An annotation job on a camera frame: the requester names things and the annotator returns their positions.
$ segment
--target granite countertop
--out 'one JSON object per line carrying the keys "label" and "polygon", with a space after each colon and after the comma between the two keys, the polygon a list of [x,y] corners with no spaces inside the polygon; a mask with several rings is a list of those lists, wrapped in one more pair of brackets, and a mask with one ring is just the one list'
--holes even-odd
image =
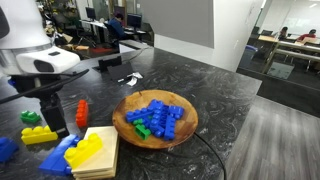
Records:
{"label": "granite countertop", "polygon": [[[70,70],[90,69],[88,74],[58,92],[70,133],[83,136],[86,131],[79,130],[74,122],[80,99],[89,103],[90,127],[110,126],[113,109],[125,96],[145,89],[167,90],[193,104],[199,116],[196,132],[226,161],[261,82],[159,49],[129,52],[122,58],[135,56],[132,67],[144,78],[133,87],[115,83],[109,74],[93,70],[101,58],[82,61]],[[6,81],[7,78],[0,80],[0,99],[15,94]],[[39,100],[20,98],[0,105],[0,136],[12,138],[20,147],[12,160],[0,165],[0,179],[71,179],[38,171],[59,141],[26,147],[20,133],[32,126],[19,120],[24,110],[40,113]],[[121,139],[115,179],[217,179],[220,171],[218,159],[196,136],[163,150],[143,149]]]}

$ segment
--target green lego brick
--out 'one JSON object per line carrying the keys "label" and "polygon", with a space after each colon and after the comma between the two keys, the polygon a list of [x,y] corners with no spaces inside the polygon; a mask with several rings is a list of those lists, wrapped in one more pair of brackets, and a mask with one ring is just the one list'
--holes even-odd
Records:
{"label": "green lego brick", "polygon": [[138,124],[135,127],[135,132],[139,137],[141,137],[143,140],[148,139],[151,134],[151,131],[149,129],[146,129],[146,127],[141,124]]}
{"label": "green lego brick", "polygon": [[20,119],[23,122],[36,123],[41,119],[41,117],[35,112],[23,111],[20,115]]}
{"label": "green lego brick", "polygon": [[136,126],[138,124],[142,124],[142,122],[143,122],[142,119],[138,119],[138,120],[133,121],[133,125]]}

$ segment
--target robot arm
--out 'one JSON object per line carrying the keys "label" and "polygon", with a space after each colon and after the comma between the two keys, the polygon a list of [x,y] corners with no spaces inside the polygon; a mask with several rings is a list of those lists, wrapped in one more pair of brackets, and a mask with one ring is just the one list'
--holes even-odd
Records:
{"label": "robot arm", "polygon": [[1,72],[11,76],[10,84],[20,95],[40,99],[50,129],[60,138],[69,135],[57,91],[62,82],[76,79],[62,79],[60,74],[78,64],[79,56],[52,46],[34,0],[0,0],[0,27],[0,77]]}

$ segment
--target yellow toy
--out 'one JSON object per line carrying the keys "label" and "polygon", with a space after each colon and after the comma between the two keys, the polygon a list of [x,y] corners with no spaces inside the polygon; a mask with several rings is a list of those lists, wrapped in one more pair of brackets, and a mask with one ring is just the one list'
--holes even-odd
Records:
{"label": "yellow toy", "polygon": [[102,145],[102,140],[97,133],[90,134],[88,140],[81,140],[77,147],[67,149],[64,159],[72,169],[75,169],[101,149]]}
{"label": "yellow toy", "polygon": [[37,126],[34,129],[24,128],[21,134],[21,139],[23,143],[26,145],[53,141],[58,139],[57,133],[51,132],[49,126],[46,126],[44,128],[41,126]]}

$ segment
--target red lego brick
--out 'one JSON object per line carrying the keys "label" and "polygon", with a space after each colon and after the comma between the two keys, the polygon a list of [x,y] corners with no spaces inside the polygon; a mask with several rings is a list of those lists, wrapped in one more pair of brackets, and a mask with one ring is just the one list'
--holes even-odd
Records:
{"label": "red lego brick", "polygon": [[80,100],[78,104],[78,110],[76,114],[76,123],[78,127],[86,127],[88,119],[89,107],[85,100]]}

